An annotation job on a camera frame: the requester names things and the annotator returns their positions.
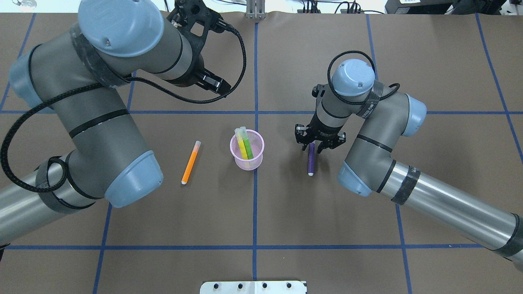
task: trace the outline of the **blue joint cap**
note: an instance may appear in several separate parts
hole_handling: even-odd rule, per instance
[[[16,95],[24,99],[33,108],[42,104],[42,99],[36,94],[35,88],[31,81],[31,74],[29,73],[29,55],[26,53],[22,55],[9,69],[9,84],[15,91]],[[40,114],[53,114],[53,109],[46,107],[39,111]]]
[[[372,192],[345,161],[343,161],[342,169],[339,170],[338,182],[360,196],[367,197]]]
[[[332,76],[334,90],[343,96],[359,96],[374,85],[374,71],[359,59],[342,62]]]
[[[78,23],[96,49],[118,57],[148,52],[164,30],[164,18],[150,0],[82,0]]]
[[[105,198],[116,207],[129,205],[160,187],[163,174],[149,150],[127,166],[109,185]]]
[[[418,129],[423,125],[425,117],[427,116],[427,106],[421,101],[412,98],[409,94],[408,97],[408,122],[403,131],[402,136],[410,137],[414,135]]]

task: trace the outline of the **metal bracket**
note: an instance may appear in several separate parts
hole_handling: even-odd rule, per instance
[[[307,294],[306,281],[205,282],[200,294]]]
[[[264,19],[265,0],[247,0],[246,17],[249,19]]]

